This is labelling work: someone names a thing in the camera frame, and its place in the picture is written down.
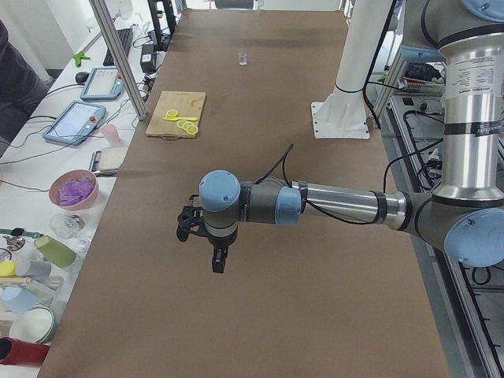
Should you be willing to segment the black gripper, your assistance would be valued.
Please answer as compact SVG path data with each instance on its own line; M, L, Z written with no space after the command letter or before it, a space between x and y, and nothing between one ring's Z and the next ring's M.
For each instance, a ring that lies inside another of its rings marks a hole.
M207 236L210 244L213 245L213 258L212 258L212 271L213 273L223 274L225 264L228 257L228 247L231 246L237 238L238 229L228 235L220 236L214 235L209 229L206 229Z

